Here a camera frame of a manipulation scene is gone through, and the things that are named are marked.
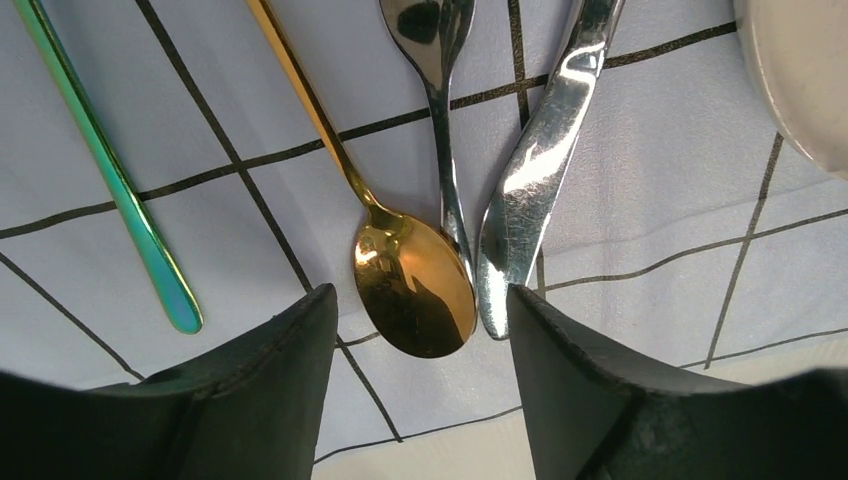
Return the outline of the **cream pink branch plate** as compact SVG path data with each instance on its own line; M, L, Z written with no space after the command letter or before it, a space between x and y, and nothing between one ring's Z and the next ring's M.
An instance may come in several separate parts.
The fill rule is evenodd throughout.
M847 178L847 3L734 1L746 70L778 131Z

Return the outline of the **metal cutlery piece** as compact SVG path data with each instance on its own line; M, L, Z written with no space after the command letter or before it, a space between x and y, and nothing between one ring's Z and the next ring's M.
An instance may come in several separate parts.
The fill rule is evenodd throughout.
M508 288L529 281L623 7L623 0L575 2L544 93L483 214L476 293L495 340L509 336Z

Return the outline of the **iridescent rainbow fork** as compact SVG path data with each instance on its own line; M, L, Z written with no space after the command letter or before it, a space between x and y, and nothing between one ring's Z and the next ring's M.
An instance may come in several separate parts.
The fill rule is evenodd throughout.
M198 301L101 126L43 4L13 5L93 156L166 317L182 334L200 332L204 317Z

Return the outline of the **silver metal fork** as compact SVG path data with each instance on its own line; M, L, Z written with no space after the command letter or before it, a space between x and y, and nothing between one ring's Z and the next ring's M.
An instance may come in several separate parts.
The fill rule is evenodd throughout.
M475 3L380 0L379 6L391 38L425 88L436 146L441 229L455 247L467 276L472 278L472 255L457 189L449 112L452 72L471 29Z

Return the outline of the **white checked tablecloth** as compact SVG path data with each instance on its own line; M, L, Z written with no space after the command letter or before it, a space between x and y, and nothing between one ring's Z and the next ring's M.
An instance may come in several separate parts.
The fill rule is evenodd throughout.
M13 3L1 5L1 366L136 382L332 283L315 460L511 417L509 345L415 360L375 332L350 243L363 210L241 1L45 9L204 314L164 316ZM728 1L630 1L529 284L661 361L780 375L847 360L847 184L784 140Z

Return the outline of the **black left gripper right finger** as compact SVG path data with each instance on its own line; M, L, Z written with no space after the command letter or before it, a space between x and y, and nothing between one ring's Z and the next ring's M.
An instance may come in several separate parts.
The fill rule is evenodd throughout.
M843 479L847 373L744 385L677 368L507 293L510 345L540 479Z

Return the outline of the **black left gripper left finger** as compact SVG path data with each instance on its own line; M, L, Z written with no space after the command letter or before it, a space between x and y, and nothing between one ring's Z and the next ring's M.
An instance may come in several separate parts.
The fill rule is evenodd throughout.
M307 479L336 343L330 284L135 384L1 377L5 479Z

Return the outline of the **metal spoon wooden handle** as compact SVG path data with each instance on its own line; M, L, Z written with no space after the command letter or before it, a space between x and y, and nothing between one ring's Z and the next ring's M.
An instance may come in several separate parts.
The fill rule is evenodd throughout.
M382 337L419 358L448 356L472 336L471 281L448 239L381 204L350 158L282 24L267 1L248 4L315 130L366 210L352 251L361 302Z

